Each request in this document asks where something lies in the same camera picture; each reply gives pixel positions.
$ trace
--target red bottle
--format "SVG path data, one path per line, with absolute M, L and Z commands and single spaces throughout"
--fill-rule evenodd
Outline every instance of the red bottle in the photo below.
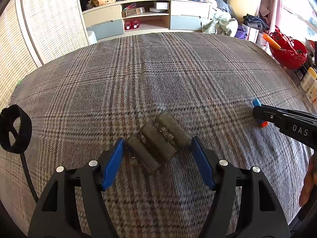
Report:
M 138 20 L 132 20 L 131 21 L 131 28 L 139 28 L 140 27 L 140 22 Z
M 126 21 L 126 22 L 124 23 L 124 29 L 129 30 L 129 29 L 131 29 L 131 28 L 132 28 L 132 23 L 131 23 L 131 21 Z

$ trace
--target bed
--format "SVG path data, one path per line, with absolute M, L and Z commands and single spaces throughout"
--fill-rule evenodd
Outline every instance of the bed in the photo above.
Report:
M 96 159 L 170 109 L 219 158 L 241 168 L 259 166 L 290 222 L 313 151 L 272 124 L 260 128 L 252 116 L 255 98 L 310 112 L 292 80 L 257 45 L 201 33 L 154 33 L 51 61 L 25 77 L 10 103 L 32 120 L 25 154 L 38 195 L 57 166 L 72 169 Z M 0 170 L 0 199 L 27 233 L 35 202 L 19 156 L 1 149 Z M 235 229 L 240 192 L 228 232 Z M 80 189 L 76 196 L 81 228 L 89 234 Z M 197 237 L 212 199 L 189 151 L 179 151 L 151 176 L 126 153 L 104 193 L 120 237 Z

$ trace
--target blue gripper pad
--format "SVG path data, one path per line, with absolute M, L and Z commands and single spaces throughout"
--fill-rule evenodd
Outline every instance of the blue gripper pad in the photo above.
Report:
M 103 181 L 101 186 L 104 190 L 107 190 L 115 181 L 117 171 L 121 165 L 123 151 L 124 139 L 120 139 L 116 144 L 116 147 L 114 147 L 112 156 L 103 171 Z
M 199 144 L 196 137 L 194 137 L 191 141 L 191 152 L 194 156 L 200 175 L 202 176 L 203 182 L 210 189 L 213 189 L 216 185 L 213 180 L 213 170 L 206 158 L 203 148 Z
M 257 99 L 257 98 L 252 101 L 252 104 L 253 104 L 254 107 L 261 107 L 262 106 L 261 105 L 261 101 L 259 99 Z

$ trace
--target purple bag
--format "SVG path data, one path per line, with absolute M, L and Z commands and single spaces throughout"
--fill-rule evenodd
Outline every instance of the purple bag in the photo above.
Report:
M 247 34 L 247 32 L 244 30 L 243 26 L 240 26 L 240 25 L 239 25 L 235 37 L 236 37 L 236 38 L 239 38 L 239 39 L 246 39 L 247 36 L 248 36 L 248 34 Z

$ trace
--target orange handle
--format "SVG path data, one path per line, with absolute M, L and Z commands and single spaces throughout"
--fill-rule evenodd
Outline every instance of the orange handle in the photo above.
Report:
M 275 42 L 275 40 L 272 39 L 268 34 L 264 34 L 263 39 L 266 40 L 273 48 L 281 49 L 281 46 L 277 42 Z

